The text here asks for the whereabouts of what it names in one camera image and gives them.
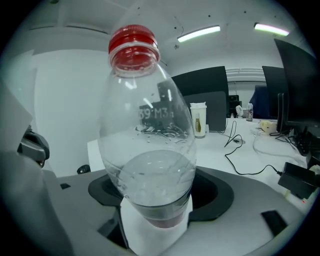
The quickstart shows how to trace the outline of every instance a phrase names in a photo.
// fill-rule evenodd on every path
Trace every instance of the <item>computer monitor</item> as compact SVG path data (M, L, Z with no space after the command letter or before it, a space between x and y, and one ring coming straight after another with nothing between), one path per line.
M301 48L275 39L288 85L290 126L320 126L320 74L318 61Z
M281 67L262 66L268 91L269 116L278 118L278 94L288 91L285 70Z
M224 92L226 113L229 114L229 89L224 66L199 69L173 76L172 79L179 88L182 96Z
M205 102L206 124L210 131L224 131L226 129L226 98L223 91L198 93L183 97L190 109L190 103Z

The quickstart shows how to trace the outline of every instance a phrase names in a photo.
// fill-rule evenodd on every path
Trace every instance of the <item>ceiling light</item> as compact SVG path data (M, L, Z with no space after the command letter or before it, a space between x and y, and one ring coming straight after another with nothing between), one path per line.
M218 25L209 26L209 27L201 28L199 30L190 32L188 34L184 34L182 36L179 36L178 37L178 41L180 43L182 43L182 42L187 41L187 40L189 40L191 38L199 37L199 36L202 36L202 35L206 35L206 34L213 33L213 32L218 32L218 31L220 31L220 26L218 26Z
M254 24L254 28L256 30L269 31L269 32L272 32L272 33L275 33L275 34L279 34L279 35L282 35L282 36L289 35L288 31L285 31L283 29L280 29L280 28L277 28L277 27L274 27L274 26L264 25L264 24L260 24L260 23Z
M130 90L132 90L132 89L137 89L137 84L136 84L136 81L134 81L133 80L133 85L131 84L131 83L129 83L129 82L127 82L127 81L125 81L124 82L124 85L128 88L128 89L130 89Z
M154 106L151 104L151 102L150 102L147 98L143 98L143 101L144 101L145 103L147 103L150 108L152 108L152 109L154 108Z
M171 95L171 90L168 89L168 97L169 97L169 101L172 101L172 95Z

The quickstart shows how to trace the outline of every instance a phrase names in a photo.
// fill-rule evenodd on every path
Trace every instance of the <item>gray panel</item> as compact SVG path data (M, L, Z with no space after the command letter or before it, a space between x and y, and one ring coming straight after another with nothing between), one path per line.
M302 219L294 221L270 242L252 252L249 252L248 254L246 254L246 256L265 256L277 254L279 250L289 242L289 240L296 233L301 224Z
M17 151L32 116L0 78L0 148L2 151Z
M105 170L57 179L51 171L43 171L50 199L76 256L134 255L102 236L97 227L112 218L115 208L103 206L88 193L93 180L106 174ZM61 189L59 184L71 187Z
M260 181L215 169L198 168L232 187L233 204L214 221L191 222L186 233L163 255L244 255L273 239L261 216L262 212L277 210L289 225L287 228L296 225L304 218L304 215L281 194ZM286 234L288 239L293 235ZM283 244L279 243L271 245L276 251L282 246Z
M1 202L20 232L46 255L74 255L71 240L55 212L50 188L45 186L39 165L14 151L0 152L0 163ZM15 227L7 230L16 231Z
M224 91L206 92L183 97L187 106L190 103L205 102L206 124L210 131L224 131L226 129L226 94Z

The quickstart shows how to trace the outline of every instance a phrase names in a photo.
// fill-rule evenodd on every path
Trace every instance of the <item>clear plastic bottle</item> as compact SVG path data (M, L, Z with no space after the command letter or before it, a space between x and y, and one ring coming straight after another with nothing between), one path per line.
M188 107L159 60L146 27L128 25L113 34L98 145L123 196L153 225L168 228L182 220L188 204L196 145Z

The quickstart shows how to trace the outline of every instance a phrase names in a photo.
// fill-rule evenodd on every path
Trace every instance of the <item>monitor stand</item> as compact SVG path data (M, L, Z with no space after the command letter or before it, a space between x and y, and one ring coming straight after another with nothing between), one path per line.
M309 159L317 160L318 163L320 162L320 139L309 132L307 127L303 131L300 127L295 127L293 141L299 153L307 157L308 166Z
M276 131L281 134L289 134L291 127L286 125L288 120L288 96L286 93L278 94L278 119Z

